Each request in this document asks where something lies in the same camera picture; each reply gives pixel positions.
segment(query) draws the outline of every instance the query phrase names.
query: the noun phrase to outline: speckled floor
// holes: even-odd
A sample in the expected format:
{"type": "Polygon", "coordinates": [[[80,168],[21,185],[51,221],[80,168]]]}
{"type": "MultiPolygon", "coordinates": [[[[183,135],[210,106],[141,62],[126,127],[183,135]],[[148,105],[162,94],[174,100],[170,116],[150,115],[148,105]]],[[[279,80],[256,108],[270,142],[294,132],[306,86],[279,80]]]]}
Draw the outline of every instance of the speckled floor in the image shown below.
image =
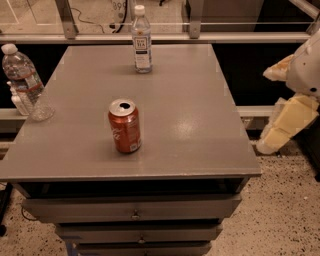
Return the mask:
{"type": "MultiPolygon", "coordinates": [[[[316,172],[295,141],[280,152],[281,158],[257,155],[263,175],[245,186],[243,201],[223,221],[223,231],[207,256],[320,255],[316,172]]],[[[22,200],[14,191],[3,220],[7,233],[0,237],[0,255],[67,255],[53,225],[22,217],[22,200]]]]}

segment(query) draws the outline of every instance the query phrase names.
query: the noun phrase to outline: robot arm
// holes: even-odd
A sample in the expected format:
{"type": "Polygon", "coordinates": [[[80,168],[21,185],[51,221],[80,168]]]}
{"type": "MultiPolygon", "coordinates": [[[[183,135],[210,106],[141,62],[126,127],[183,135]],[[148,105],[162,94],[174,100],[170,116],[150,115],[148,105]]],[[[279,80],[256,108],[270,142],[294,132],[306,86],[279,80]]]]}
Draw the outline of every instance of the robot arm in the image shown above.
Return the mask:
{"type": "Polygon", "coordinates": [[[258,151],[271,154],[319,115],[320,30],[293,55],[268,68],[263,75],[272,81],[285,81],[296,92],[288,101],[278,100],[257,143],[258,151]]]}

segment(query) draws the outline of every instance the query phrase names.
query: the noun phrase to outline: bottle cap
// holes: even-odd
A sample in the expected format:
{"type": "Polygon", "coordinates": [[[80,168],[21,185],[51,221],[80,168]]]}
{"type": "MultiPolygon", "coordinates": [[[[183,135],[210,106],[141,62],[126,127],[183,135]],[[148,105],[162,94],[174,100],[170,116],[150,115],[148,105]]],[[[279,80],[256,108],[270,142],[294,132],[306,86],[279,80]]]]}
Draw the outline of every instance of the bottle cap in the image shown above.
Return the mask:
{"type": "Polygon", "coordinates": [[[14,54],[18,51],[18,48],[14,44],[5,44],[1,46],[1,50],[4,54],[14,54]]]}
{"type": "Polygon", "coordinates": [[[134,7],[134,14],[136,16],[143,16],[145,14],[145,8],[144,5],[136,5],[134,7]]]}

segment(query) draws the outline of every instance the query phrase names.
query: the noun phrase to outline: soda can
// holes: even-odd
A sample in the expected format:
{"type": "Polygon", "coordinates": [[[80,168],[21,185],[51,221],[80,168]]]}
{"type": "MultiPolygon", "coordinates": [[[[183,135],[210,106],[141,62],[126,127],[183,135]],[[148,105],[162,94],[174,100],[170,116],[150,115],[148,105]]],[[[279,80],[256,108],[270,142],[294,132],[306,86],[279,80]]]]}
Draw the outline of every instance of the soda can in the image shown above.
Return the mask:
{"type": "Polygon", "coordinates": [[[141,145],[139,112],[132,100],[117,99],[108,114],[114,143],[118,151],[131,153],[141,145]]]}

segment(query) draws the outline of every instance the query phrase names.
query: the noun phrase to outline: plastic water bottle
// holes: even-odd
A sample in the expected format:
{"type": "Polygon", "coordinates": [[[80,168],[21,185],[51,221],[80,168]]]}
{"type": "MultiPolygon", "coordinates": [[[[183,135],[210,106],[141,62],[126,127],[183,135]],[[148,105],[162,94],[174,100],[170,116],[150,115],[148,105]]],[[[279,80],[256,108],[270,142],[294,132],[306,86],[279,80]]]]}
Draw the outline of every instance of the plastic water bottle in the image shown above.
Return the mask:
{"type": "Polygon", "coordinates": [[[12,94],[12,96],[11,96],[12,103],[16,106],[17,110],[19,111],[19,113],[21,115],[28,116],[29,115],[28,109],[23,104],[22,100],[18,96],[18,94],[17,94],[16,90],[14,89],[14,87],[11,86],[11,82],[7,82],[7,84],[10,86],[10,91],[11,91],[11,94],[12,94]]]}
{"type": "Polygon", "coordinates": [[[134,14],[135,19],[132,23],[131,33],[136,71],[138,73],[148,73],[152,70],[151,28],[145,17],[143,5],[136,5],[134,14]]]}
{"type": "Polygon", "coordinates": [[[14,44],[5,44],[1,49],[5,54],[2,59],[4,73],[32,119],[42,121],[53,116],[54,110],[32,61],[18,52],[14,44]]]}

